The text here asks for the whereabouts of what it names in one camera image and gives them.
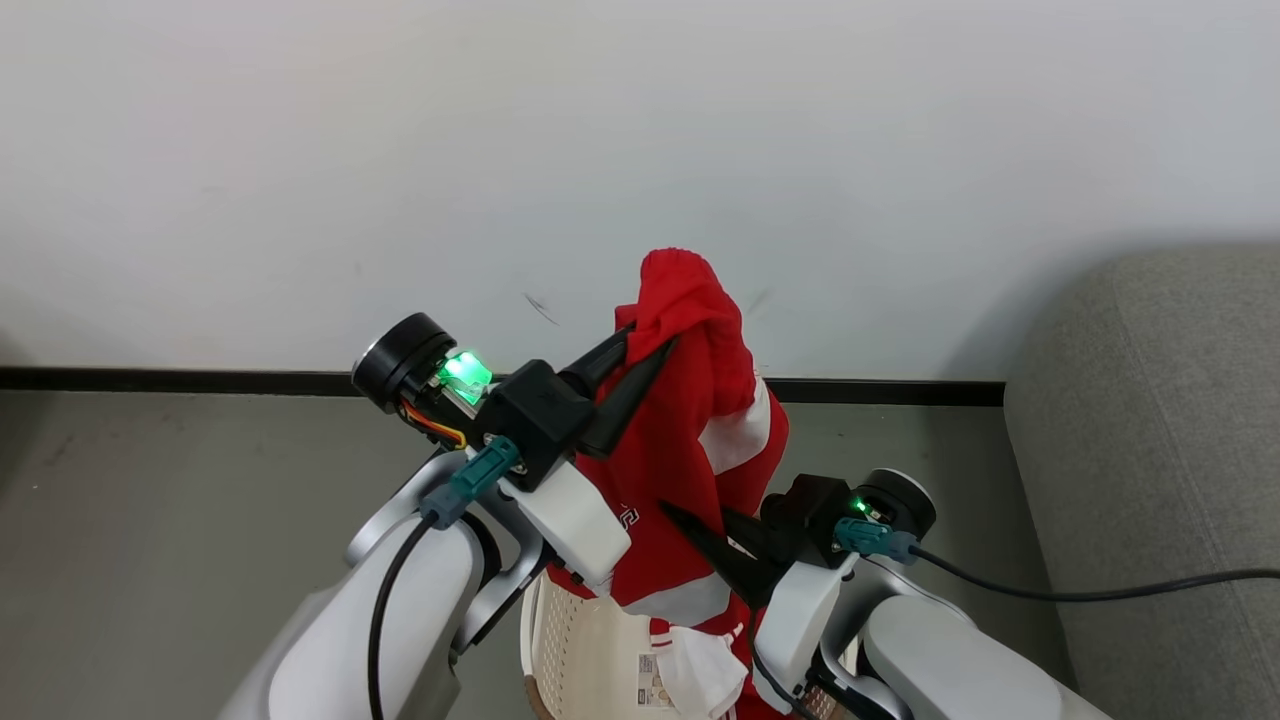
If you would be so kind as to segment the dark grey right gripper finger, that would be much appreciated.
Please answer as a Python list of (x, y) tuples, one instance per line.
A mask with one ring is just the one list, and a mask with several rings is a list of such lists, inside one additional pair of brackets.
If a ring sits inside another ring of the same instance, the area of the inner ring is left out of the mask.
[(746, 606), (764, 607), (768, 605), (777, 584), (777, 561), (755, 560), (735, 547), (726, 538), (722, 518), (722, 529), (713, 530), (689, 510), (666, 501), (659, 502), (659, 507)]
[(760, 518), (735, 509), (721, 509), (726, 538), (739, 550), (762, 561), (785, 561), (786, 538)]

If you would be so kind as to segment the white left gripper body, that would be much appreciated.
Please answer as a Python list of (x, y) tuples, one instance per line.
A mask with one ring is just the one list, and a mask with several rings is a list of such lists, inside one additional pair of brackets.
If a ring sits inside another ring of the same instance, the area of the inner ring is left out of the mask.
[(575, 466), (596, 402), (535, 359), (495, 378), (430, 316), (416, 313), (372, 342), (353, 387), (380, 410), (462, 455), (442, 488), (425, 493), (431, 525), (456, 524), (486, 492), (511, 497), (538, 534), (585, 582), (608, 579), (630, 541), (595, 486)]

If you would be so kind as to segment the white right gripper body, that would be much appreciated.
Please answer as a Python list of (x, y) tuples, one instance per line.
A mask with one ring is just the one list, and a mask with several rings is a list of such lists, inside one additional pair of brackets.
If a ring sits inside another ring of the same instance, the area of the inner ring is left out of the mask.
[(760, 519), (786, 538), (786, 560), (777, 561), (777, 584), (751, 638), (762, 697), (797, 703), (810, 688), (820, 688), (840, 703), (900, 701), (881, 679), (841, 660), (858, 652), (877, 606), (896, 596), (928, 594), (906, 579), (895, 557), (860, 553), (858, 541), (874, 536), (883, 543), (896, 530), (919, 538), (936, 518), (924, 488), (887, 468), (856, 487), (801, 474), (786, 492), (765, 497)]

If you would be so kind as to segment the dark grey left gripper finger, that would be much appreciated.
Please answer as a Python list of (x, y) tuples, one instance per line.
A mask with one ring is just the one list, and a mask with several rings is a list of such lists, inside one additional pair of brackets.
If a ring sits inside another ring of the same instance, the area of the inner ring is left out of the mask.
[(612, 388), (596, 404), (596, 413), (579, 439), (579, 452), (589, 457), (609, 457), (655, 384), (678, 338), (666, 341), (648, 357), (625, 368)]
[(627, 338), (634, 329), (634, 323), (617, 329), (582, 356), (562, 368), (559, 378), (575, 393), (594, 400), (604, 380), (625, 364), (625, 359), (627, 357)]

